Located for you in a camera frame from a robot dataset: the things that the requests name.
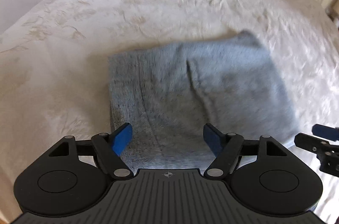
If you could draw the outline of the cream floral bedspread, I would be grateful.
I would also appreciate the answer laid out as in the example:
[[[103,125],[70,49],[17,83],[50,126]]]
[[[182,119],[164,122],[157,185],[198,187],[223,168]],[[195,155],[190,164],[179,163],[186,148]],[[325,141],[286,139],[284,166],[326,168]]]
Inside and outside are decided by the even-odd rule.
[[[1,35],[1,220],[17,176],[63,136],[111,127],[108,60],[247,31],[269,51],[299,132],[338,126],[338,30],[315,0],[45,0]]]

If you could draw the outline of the grey speckled pants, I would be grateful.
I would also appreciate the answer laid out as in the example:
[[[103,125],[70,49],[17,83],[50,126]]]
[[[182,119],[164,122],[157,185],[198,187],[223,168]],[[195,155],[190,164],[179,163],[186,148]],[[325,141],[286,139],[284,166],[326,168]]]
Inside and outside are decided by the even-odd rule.
[[[287,144],[299,130],[269,51],[250,32],[207,42],[177,42],[108,60],[111,127],[133,128],[122,159],[140,168],[205,170],[214,155],[203,140],[223,133]]]

